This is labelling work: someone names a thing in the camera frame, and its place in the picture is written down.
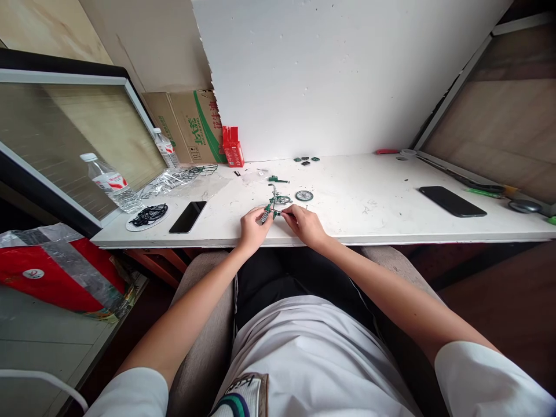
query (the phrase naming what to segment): black pants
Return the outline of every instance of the black pants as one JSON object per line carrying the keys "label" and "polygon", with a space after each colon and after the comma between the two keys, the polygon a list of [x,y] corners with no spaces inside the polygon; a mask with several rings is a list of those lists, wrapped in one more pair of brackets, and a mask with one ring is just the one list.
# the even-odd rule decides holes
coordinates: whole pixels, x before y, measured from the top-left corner
{"label": "black pants", "polygon": [[308,247],[260,248],[247,260],[237,273],[237,329],[265,307],[296,295],[324,298],[375,332],[376,306],[340,268]]}

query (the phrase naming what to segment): plastic water bottle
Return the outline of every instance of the plastic water bottle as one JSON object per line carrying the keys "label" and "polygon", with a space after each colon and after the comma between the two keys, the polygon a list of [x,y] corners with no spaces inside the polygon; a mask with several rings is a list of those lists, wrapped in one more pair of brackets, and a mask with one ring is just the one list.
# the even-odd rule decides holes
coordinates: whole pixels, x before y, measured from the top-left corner
{"label": "plastic water bottle", "polygon": [[172,142],[170,142],[170,139],[164,136],[158,127],[155,127],[153,132],[155,134],[155,144],[162,155],[162,159],[166,162],[166,166],[168,168],[177,168],[180,166],[180,160],[175,154],[175,150],[172,146]]}
{"label": "plastic water bottle", "polygon": [[81,155],[89,165],[89,178],[103,190],[120,209],[135,213],[145,208],[137,194],[127,184],[125,178],[110,165],[98,160],[94,153]]}

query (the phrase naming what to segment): red box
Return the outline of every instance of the red box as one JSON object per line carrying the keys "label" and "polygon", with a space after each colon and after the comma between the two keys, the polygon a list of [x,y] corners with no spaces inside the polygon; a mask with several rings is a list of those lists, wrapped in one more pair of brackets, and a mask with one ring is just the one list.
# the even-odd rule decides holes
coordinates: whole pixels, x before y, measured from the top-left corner
{"label": "red box", "polygon": [[241,168],[245,164],[243,159],[242,145],[237,140],[237,126],[222,126],[222,147],[228,165],[232,168]]}

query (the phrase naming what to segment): computer mouse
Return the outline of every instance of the computer mouse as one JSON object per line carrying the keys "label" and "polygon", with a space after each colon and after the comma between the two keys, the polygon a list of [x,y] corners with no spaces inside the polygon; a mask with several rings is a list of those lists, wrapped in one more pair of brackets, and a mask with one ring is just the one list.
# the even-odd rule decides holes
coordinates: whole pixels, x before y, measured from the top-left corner
{"label": "computer mouse", "polygon": [[529,200],[512,200],[508,203],[511,209],[520,213],[536,213],[542,209],[540,204]]}

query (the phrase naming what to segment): white t-shirt sleeve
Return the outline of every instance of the white t-shirt sleeve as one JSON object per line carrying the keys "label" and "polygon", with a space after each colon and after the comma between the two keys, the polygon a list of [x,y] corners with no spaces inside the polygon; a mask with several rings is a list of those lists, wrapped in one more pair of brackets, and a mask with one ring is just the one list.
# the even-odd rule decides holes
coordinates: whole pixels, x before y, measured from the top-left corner
{"label": "white t-shirt sleeve", "polygon": [[553,416],[556,400],[520,367],[488,347],[451,342],[434,361],[453,417]]}
{"label": "white t-shirt sleeve", "polygon": [[164,417],[168,385],[150,368],[133,368],[110,381],[85,417]]}

